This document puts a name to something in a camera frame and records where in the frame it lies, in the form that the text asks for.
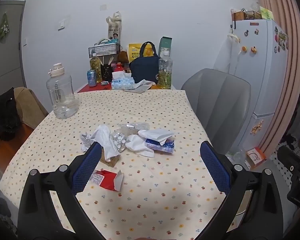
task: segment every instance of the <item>floral tablecloth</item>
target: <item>floral tablecloth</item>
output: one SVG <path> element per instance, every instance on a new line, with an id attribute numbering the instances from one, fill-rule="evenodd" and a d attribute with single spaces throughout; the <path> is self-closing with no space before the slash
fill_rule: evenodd
<path id="1" fill-rule="evenodd" d="M 117 124 L 148 122 L 152 129 L 175 132 L 173 154 L 154 158 L 125 150 L 114 168 L 124 173 L 120 192 L 89 181 L 76 195 L 94 225 L 109 240 L 196 238 L 219 208 L 225 195 L 218 191 L 200 158 L 200 144 L 208 137 L 180 90 L 94 91 L 75 95 L 79 111 L 59 120 L 50 113 L 11 160 L 0 190 L 18 207 L 31 169 L 54 171 L 70 164 L 81 152 L 80 135 L 100 124 L 111 131 Z M 55 192 L 53 203 L 62 225 L 72 230 Z"/>

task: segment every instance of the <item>torn red packaging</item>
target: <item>torn red packaging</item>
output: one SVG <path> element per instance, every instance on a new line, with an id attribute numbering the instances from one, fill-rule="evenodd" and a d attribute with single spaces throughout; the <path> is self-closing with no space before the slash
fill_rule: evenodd
<path id="1" fill-rule="evenodd" d="M 106 170 L 97 171 L 91 175 L 90 180 L 105 189 L 120 191 L 123 173 L 121 171 L 118 173 Z"/>

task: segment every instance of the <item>orange magnet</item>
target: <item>orange magnet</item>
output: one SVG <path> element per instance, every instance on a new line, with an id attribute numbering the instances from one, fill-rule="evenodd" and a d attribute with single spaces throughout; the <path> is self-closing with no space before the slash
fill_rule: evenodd
<path id="1" fill-rule="evenodd" d="M 254 54 L 256 54 L 256 53 L 257 53 L 256 47 L 251 47 L 251 51 L 252 51 Z"/>

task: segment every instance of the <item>gray door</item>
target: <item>gray door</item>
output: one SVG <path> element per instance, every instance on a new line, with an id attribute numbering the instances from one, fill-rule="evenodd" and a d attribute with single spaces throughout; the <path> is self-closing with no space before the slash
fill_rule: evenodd
<path id="1" fill-rule="evenodd" d="M 6 13 L 9 26 L 8 34 L 0 41 L 0 95 L 11 87 L 26 86 L 20 48 L 24 4 L 24 1 L 0 2 L 0 23 Z"/>

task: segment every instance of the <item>bottle with yellow liquid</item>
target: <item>bottle with yellow liquid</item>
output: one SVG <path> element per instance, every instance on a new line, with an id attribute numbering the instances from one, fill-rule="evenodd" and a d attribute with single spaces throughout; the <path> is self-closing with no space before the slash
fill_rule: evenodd
<path id="1" fill-rule="evenodd" d="M 164 51 L 163 57 L 159 59 L 158 87 L 161 89 L 171 89 L 172 59 L 169 53 Z"/>
<path id="2" fill-rule="evenodd" d="M 97 57 L 96 53 L 92 54 L 92 59 L 90 59 L 90 68 L 96 71 L 97 83 L 102 82 L 102 74 L 101 74 L 101 60 Z"/>

